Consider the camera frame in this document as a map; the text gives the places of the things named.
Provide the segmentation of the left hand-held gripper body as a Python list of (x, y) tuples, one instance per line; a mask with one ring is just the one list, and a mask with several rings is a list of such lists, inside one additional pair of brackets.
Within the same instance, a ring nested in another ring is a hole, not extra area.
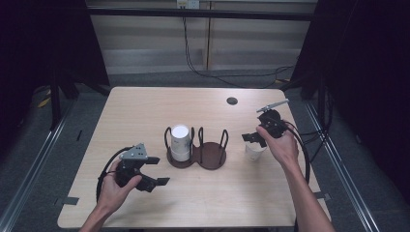
[(124, 187), (131, 178), (140, 176), (138, 188), (148, 188), (148, 179), (140, 172), (140, 168), (148, 161), (148, 155), (143, 143), (128, 148), (120, 155), (120, 163), (116, 168), (116, 183)]

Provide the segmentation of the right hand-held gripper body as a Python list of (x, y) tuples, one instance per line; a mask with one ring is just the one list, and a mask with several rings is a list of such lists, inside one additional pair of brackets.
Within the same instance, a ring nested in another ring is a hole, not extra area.
[(264, 128), (273, 138), (280, 138), (287, 130), (287, 126), (280, 118), (280, 114), (276, 111), (276, 107), (288, 103), (289, 99), (284, 101), (274, 102), (263, 106), (256, 110), (260, 113), (258, 117), (260, 126)]

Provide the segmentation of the white flower-print paper cup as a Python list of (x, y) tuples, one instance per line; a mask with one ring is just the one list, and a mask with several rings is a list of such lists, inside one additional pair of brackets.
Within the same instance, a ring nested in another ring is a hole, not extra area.
[(185, 125), (171, 128), (171, 150), (177, 154), (187, 153), (190, 149), (190, 130)]
[(171, 157), (173, 157), (176, 161), (179, 162), (187, 161), (190, 159), (190, 151), (182, 153), (171, 151)]
[(265, 147), (261, 147), (259, 143), (246, 143), (245, 153), (249, 160), (259, 160), (262, 154), (266, 151)]

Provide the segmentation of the brown cup holder black rods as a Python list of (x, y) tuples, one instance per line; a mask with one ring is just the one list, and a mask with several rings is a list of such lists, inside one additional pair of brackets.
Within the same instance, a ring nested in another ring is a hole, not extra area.
[(226, 146), (229, 139), (227, 130), (222, 131), (220, 142), (217, 143), (205, 142), (204, 129), (200, 128), (197, 133), (199, 145), (195, 146), (193, 140), (195, 139), (196, 132), (194, 128), (190, 128), (190, 159), (179, 162), (171, 157), (171, 128), (172, 127), (168, 127), (165, 130), (163, 138), (167, 160), (172, 166), (177, 168), (187, 168), (194, 163), (197, 163), (199, 166), (207, 170), (216, 170), (224, 165), (227, 156)]

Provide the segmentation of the person's right hand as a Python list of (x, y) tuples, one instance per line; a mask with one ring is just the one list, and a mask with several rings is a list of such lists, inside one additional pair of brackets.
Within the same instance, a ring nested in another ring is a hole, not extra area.
[(290, 126), (280, 138), (273, 138), (261, 126), (258, 126), (256, 131), (265, 139), (271, 153), (283, 169), (291, 169), (299, 166), (299, 150), (292, 126)]

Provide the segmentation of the person's left hand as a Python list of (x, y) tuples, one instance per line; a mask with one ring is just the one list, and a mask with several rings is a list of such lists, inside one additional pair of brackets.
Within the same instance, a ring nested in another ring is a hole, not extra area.
[(137, 175), (132, 177), (125, 186), (119, 187), (115, 181), (115, 171), (119, 162), (119, 160), (114, 161), (102, 179), (102, 190), (96, 209), (105, 216), (110, 216), (116, 212), (125, 202), (131, 190), (142, 180), (142, 177)]

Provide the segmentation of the dark curtain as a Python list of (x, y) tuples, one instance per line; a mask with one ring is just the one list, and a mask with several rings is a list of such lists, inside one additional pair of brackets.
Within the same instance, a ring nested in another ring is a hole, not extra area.
[(410, 203), (410, 0), (317, 0), (293, 72), (339, 113)]
[(0, 99), (56, 82), (107, 95), (109, 80), (86, 0), (0, 0)]

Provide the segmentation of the metal floor rail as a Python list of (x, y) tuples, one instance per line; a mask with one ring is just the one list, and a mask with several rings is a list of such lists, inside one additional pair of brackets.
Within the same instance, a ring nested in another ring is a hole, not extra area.
[(56, 141), (58, 140), (65, 124), (67, 117), (71, 114), (76, 100), (71, 100), (68, 106), (63, 111), (61, 119), (52, 127), (48, 132), (47, 137), (42, 145), (42, 148), (38, 152), (33, 164), (28, 169), (26, 176), (22, 183), (19, 185), (18, 190), (14, 198), (10, 201), (3, 216), (0, 217), (0, 232), (12, 232), (15, 222), (17, 221), (30, 192), (32, 191), (35, 182), (37, 181), (44, 164), (47, 161)]
[(361, 224), (366, 232), (380, 232), (380, 229), (375, 222), (375, 219), (355, 185), (349, 171), (347, 170), (343, 159), (341, 158), (332, 138), (324, 132), (324, 128), (319, 123), (318, 112), (311, 102), (306, 103), (307, 113), (312, 121), (314, 127), (319, 131), (320, 139), (325, 147), (329, 159), (336, 170), (338, 177), (349, 197), (350, 202), (359, 217)]

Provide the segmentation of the black horizontal frame bar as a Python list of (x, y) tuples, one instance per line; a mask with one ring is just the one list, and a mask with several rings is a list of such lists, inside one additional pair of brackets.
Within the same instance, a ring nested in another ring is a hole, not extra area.
[(89, 7), (87, 9), (87, 12), (90, 15), (238, 18), (238, 19), (291, 20), (291, 21), (314, 21), (319, 18), (319, 16), (315, 14), (238, 12), (238, 11), (216, 11), (216, 10), (108, 8), (108, 7)]

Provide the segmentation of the white wall power outlet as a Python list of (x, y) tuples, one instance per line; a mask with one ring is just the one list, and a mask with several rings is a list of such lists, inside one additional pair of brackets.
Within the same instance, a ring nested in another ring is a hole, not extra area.
[(178, 9), (199, 10), (199, 0), (176, 0), (176, 6)]

